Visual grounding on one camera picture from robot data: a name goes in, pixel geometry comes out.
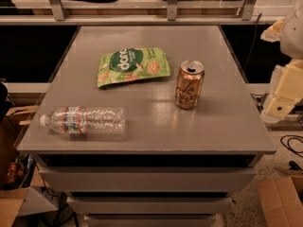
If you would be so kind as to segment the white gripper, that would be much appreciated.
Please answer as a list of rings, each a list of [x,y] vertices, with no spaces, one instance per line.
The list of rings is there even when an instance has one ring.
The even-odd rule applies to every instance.
[[[284,19],[281,18],[267,29],[260,38],[274,43],[280,41]],[[303,61],[291,60],[282,68],[282,74],[273,95],[268,95],[263,104],[260,118],[267,124],[283,120],[303,98]]]

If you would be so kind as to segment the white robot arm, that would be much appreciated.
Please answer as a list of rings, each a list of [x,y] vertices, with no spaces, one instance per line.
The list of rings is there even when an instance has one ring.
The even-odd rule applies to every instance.
[[[275,124],[303,99],[303,0],[298,0],[284,19],[266,29],[261,39],[280,41],[281,52],[291,58],[285,66],[275,67],[260,114],[265,123]]]

